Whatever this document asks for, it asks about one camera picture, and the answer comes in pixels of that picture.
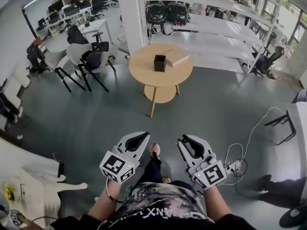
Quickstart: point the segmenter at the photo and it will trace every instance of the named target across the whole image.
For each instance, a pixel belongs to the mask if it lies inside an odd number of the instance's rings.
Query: power strip
[[[234,171],[239,171],[241,168],[241,162],[240,160],[236,160],[230,165],[224,165],[226,174],[232,174]]]

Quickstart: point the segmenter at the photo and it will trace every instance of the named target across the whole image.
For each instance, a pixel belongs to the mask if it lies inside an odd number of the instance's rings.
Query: human hand
[[[30,221],[30,220],[28,220],[28,219],[26,219],[26,218],[24,218],[24,217],[22,217],[22,216],[20,216],[20,215],[18,215],[18,219],[22,222],[22,223],[24,223],[24,224],[26,224],[27,226],[26,227],[24,227],[24,228],[20,228],[20,229],[22,229],[22,230],[43,230],[40,226],[38,226],[36,223],[34,223],[34,222],[32,222],[32,221]]]

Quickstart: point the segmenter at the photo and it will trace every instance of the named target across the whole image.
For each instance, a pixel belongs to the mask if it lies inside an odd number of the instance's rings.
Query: black helmet
[[[166,20],[166,6],[162,3],[152,3],[146,6],[146,20],[150,23],[161,23]]]
[[[167,20],[171,23],[186,24],[190,21],[188,9],[184,3],[171,2],[167,6]]]

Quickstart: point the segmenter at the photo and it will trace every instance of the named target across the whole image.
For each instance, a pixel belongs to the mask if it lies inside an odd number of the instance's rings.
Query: shoe
[[[164,184],[168,184],[168,183],[171,183],[171,179],[169,177],[163,177],[162,182]]]
[[[21,115],[23,114],[23,110],[24,108],[22,106],[19,107],[18,111],[19,111],[19,114],[17,115],[19,118],[21,117]]]
[[[260,183],[259,183],[259,186],[258,186],[258,192],[261,192],[261,191],[266,191],[266,184],[268,182],[271,181],[271,178],[272,178],[272,175],[271,174],[266,174],[264,175],[263,177],[261,177],[259,179]]]
[[[149,153],[151,158],[158,158],[160,160],[160,146],[158,144],[152,144],[150,146]]]

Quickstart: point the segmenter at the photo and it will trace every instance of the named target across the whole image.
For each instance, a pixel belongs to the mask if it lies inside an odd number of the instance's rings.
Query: white shelf
[[[272,24],[259,16],[255,11],[244,6],[242,4],[238,4],[229,0],[143,0],[143,1],[181,1],[186,3],[200,3],[203,5],[214,6],[222,9],[226,9],[229,11],[237,12],[239,14],[248,16],[256,21],[259,21],[265,25],[271,26]]]
[[[216,57],[216,55],[211,54],[201,54],[192,51],[188,52],[194,61],[195,67],[205,67],[243,73],[243,70],[236,58],[225,56]]]
[[[158,33],[152,35],[150,43],[171,43],[192,52],[255,60],[251,50],[242,41],[221,35],[173,32],[166,36]]]
[[[210,16],[190,14],[191,22],[184,26],[173,26],[174,29],[191,30],[209,34],[223,35],[262,46],[260,39],[247,26],[216,19]]]

